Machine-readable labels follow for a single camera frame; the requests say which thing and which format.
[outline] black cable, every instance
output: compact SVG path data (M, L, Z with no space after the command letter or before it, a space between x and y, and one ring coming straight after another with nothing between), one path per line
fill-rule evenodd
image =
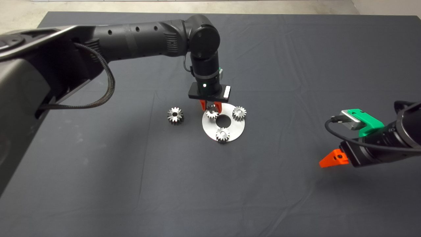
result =
M65 109L89 109L89 108L95 108L98 107L100 105L105 104L105 102L107 102L112 94L114 93L115 90L115 79L114 76L111 72L111 69L109 68L107 61L104 59L104 57L98 53L95 49L92 49L88 46L85 46L83 44L80 43L74 43L76 48L79 49L83 49L86 50L88 52L90 52L91 54L95 55L99 62L101 63L101 65L104 67L104 71L107 73L107 77L108 77L108 88L107 91L105 92L104 96L102 96L99 100L87 104L87 105L57 105L57 104L42 104L40 106L41 110L65 110Z
M367 147L367 148L371 148L371 149L375 149L375 150L379 150L379 151L393 151L393 152L411 152L411 153L421 153L421 149L415 149L415 148L402 148L402 147L388 147L388 146L373 145L373 144L368 144L368 143L362 143L362 142L359 142L359 141L355 141L354 139L347 138L347 137L345 137L345 136L343 136L343 135L341 135L341 134L339 134L339 133L337 133L337 132L333 131L333 130L329 127L329 124L330 124L330 123L334 123L334 122L338 122L338 120L337 120L337 119L335 119L334 117L333 117L333 118L330 118L329 120L327 120L327 121L325 122L325 128L326 128L326 130L327 130L329 133L331 133L333 136L335 136L335 137L337 137L337 138L339 138L339 139L341 139L341 140L347 141L347 142L349 142L349 143L353 143L353 144L355 144L355 145L359 145L359 146L362 146L362 147Z
M186 56L184 56L184 59L183 59L183 66L184 66L184 69L187 71L187 72L189 72L189 73L191 73L192 71L190 71L189 69L187 69L187 67L186 67Z

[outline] black robotic arm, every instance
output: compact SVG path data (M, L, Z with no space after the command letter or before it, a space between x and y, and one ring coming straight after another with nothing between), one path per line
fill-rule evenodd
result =
M185 21L52 27L0 35L0 195L47 111L69 108L59 104L104 68L109 81L114 80L108 62L190 52L188 71L196 82L189 97L228 102L230 87L219 83L219 44L218 31L203 15Z

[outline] robotic arm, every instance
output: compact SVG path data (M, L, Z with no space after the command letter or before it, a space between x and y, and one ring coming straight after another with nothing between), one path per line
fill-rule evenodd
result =
M101 26L68 26L0 35L0 195L50 109L92 108L114 91L108 63L166 55L186 56L196 82L188 96L202 109L212 101L228 102L230 86L221 85L219 33L203 15L187 20ZM109 89L85 106L60 105L102 70Z
M320 166L348 164L350 161L354 167L362 167L421 155L421 102L396 101L394 108L397 119L387 126L360 109L343 110L339 116L327 120L327 131L343 141L339 149L320 161ZM360 137L344 137L333 131L330 123L341 123L351 130L359 130Z

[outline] concrete floor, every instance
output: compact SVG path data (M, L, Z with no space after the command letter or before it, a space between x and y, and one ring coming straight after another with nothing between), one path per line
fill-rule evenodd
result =
M0 33L36 28L48 11L359 14L351 0L31 2L0 0Z

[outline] gray tablecloth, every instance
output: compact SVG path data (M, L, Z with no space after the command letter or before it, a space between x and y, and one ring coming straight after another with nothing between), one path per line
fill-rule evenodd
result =
M50 12L40 26L189 16ZM0 199L0 235L421 235L419 158L318 166L340 142L324 130L330 116L361 108L387 124L395 100L420 100L421 21L207 16L230 103L248 112L243 135L220 145L204 133L181 57L112 62L107 104L47 116ZM103 74L66 103L91 102L106 86ZM173 106L181 126L166 120Z

